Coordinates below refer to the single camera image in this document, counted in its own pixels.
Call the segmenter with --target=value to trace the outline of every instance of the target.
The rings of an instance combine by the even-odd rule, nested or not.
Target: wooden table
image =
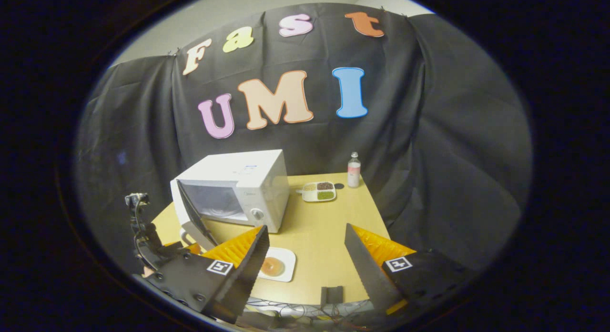
[[[337,198],[328,202],[305,202],[296,189],[307,182],[343,183]],[[291,282],[258,278],[252,297],[275,302],[320,304],[321,287],[344,287],[344,302],[368,299],[344,245],[345,224],[362,227],[389,238],[386,227],[362,177],[358,188],[348,187],[347,173],[288,176],[290,197],[279,233],[269,234],[270,246],[296,254]],[[180,240],[180,226],[172,202],[154,219],[162,243]],[[250,230],[251,226],[206,221],[221,243]]]

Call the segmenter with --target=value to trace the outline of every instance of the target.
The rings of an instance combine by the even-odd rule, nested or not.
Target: plastic bottle
[[[347,163],[347,185],[352,188],[358,188],[360,185],[360,161],[358,161],[358,152],[352,152],[351,159]]]

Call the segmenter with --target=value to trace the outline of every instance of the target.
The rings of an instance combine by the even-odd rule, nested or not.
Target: microwave oven
[[[206,250],[216,245],[206,220],[267,225],[277,233],[290,193],[282,150],[212,154],[170,187],[181,227]]]

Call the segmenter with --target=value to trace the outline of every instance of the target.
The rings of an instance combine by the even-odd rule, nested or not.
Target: blue letter
[[[364,70],[360,68],[337,68],[333,70],[333,76],[339,79],[341,88],[341,108],[337,110],[340,118],[359,118],[368,113],[362,105],[362,89],[360,78],[364,76]]]

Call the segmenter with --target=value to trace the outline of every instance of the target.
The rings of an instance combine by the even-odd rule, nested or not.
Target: black cloth backdrop
[[[355,30],[346,13],[364,11],[384,31]],[[282,37],[279,21],[305,13],[314,25]],[[229,33],[253,28],[254,41],[225,53]],[[187,50],[206,39],[198,68],[183,70]],[[363,69],[368,114],[337,116],[338,67]],[[261,80],[275,92],[280,76],[303,70],[310,121],[249,130],[237,86]],[[198,104],[231,94],[235,130],[226,139],[205,129]],[[212,106],[224,126],[218,104]],[[208,154],[281,148],[289,175],[345,172],[352,151],[390,237],[416,250],[436,248],[480,269],[516,227],[527,200],[531,140],[515,89],[473,41],[436,15],[407,18],[348,4],[303,4],[231,22],[175,55],[145,57],[108,69],[83,111],[75,181],[84,217],[122,268],[133,257],[124,196],[150,194],[144,220],[172,201],[169,182]]]

